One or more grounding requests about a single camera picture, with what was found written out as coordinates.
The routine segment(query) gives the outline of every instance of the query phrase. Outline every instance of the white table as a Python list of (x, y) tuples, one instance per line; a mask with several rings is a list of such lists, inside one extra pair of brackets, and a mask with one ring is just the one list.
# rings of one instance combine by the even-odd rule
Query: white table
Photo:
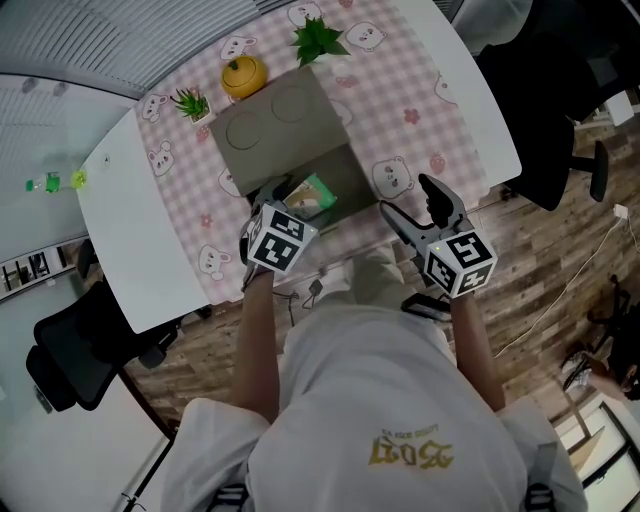
[[(498, 105), (471, 54), (430, 0), (391, 0), (446, 77), (487, 173), (497, 185), (521, 172)], [(104, 157), (110, 163), (105, 165)], [(208, 304), (156, 188), (130, 111), (85, 163), (78, 191), (100, 264), (136, 332)]]
[(131, 328), (140, 333), (207, 305), (156, 187), (133, 110), (98, 144), (84, 169), (82, 214)]

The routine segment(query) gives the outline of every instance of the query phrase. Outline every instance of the shoe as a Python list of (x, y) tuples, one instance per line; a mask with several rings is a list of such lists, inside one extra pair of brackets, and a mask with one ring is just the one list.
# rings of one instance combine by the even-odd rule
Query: shoe
[(578, 367), (578, 365), (582, 361), (584, 361), (584, 356), (586, 354), (587, 354), (587, 351), (583, 348), (578, 349), (575, 352), (569, 354), (564, 360), (564, 362), (562, 363), (562, 366), (560, 366), (560, 371), (562, 373), (567, 373), (575, 370)]
[(591, 375), (591, 368), (584, 368), (578, 373), (569, 375), (569, 378), (564, 383), (564, 390), (568, 393), (572, 389), (586, 388), (589, 383), (589, 375)]

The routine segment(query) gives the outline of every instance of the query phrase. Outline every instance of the green succulent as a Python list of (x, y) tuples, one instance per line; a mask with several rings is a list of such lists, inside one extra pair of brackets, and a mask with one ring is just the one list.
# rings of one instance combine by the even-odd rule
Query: green succulent
[(304, 28), (295, 31), (298, 40), (291, 46), (298, 46), (300, 67), (313, 62), (320, 55), (350, 55), (347, 49), (338, 42), (342, 31), (325, 27), (324, 20), (307, 18)]
[(190, 117), (194, 121), (202, 119), (209, 113), (209, 103), (207, 98), (200, 96), (199, 92), (192, 93), (189, 90), (176, 90), (178, 99), (171, 96), (171, 101), (176, 104), (176, 108), (182, 112), (184, 117)]

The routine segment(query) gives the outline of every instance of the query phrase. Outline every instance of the yellow pumpkin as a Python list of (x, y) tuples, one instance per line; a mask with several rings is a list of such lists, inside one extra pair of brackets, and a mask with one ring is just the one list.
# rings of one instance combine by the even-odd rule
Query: yellow pumpkin
[(246, 98), (267, 83), (267, 66), (260, 59), (241, 55), (222, 69), (222, 88), (233, 98)]

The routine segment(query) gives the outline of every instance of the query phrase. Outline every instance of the pink checkered tablecloth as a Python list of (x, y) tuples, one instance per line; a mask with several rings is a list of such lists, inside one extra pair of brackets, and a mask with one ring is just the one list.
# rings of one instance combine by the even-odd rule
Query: pink checkered tablecloth
[[(164, 204), (212, 304), (241, 298), (245, 267), (238, 254), (249, 205), (239, 197), (209, 133), (183, 118), (168, 99), (197, 88), (214, 112), (233, 108), (220, 86), (225, 63), (244, 52), (260, 57), (269, 80), (297, 67), (296, 23), (322, 15), (344, 30), (350, 57), (312, 64), (351, 139), (373, 190), (420, 222), (428, 222), (419, 173), (437, 176), (467, 208), (486, 195), (482, 165), (455, 99), (407, 21), (385, 0), (317, 0), (274, 11), (236, 30), (180, 66), (136, 106), (142, 140)], [(314, 240), (285, 282), (317, 271), (396, 235), (377, 207), (342, 221)], [(201, 252), (219, 254), (219, 271), (201, 269)]]

